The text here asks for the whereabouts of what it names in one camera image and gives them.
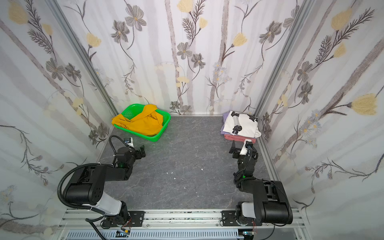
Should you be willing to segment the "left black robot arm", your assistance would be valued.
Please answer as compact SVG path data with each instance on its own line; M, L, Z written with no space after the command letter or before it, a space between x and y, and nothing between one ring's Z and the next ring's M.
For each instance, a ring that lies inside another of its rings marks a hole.
M146 156L145 147L123 147L115 153L112 164L84 164L70 170L60 180L57 194L67 207L85 209L102 215L103 228L124 226L132 221L127 204L105 192L106 182L127 181L136 160Z

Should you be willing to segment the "yellow t shirt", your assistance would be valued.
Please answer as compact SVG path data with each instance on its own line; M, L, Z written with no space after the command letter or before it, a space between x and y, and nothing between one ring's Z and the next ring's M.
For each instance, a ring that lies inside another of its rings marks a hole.
M163 129L163 123L164 116L152 104L130 105L112 118L112 125L147 137L157 135Z

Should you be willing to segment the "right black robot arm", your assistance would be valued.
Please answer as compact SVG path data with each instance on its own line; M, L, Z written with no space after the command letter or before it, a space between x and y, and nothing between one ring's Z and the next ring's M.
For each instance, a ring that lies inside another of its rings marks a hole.
M234 185L243 193L251 194L251 202L239 202L235 210L235 221L240 226L273 224L279 227L293 222L293 211L280 181L259 179L254 176L258 151L250 140L241 148L233 141L229 153L237 160Z

